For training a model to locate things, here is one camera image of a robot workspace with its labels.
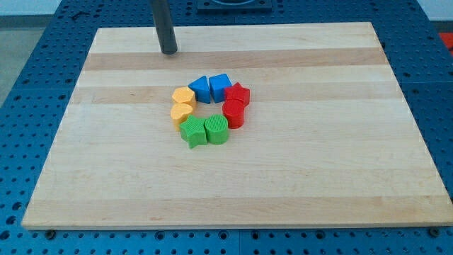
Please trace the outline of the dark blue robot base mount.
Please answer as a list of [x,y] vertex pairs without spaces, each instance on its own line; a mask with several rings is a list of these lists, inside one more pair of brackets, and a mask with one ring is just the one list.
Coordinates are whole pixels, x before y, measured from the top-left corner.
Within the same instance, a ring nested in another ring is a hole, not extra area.
[[271,11],[272,0],[196,0],[198,13],[220,11]]

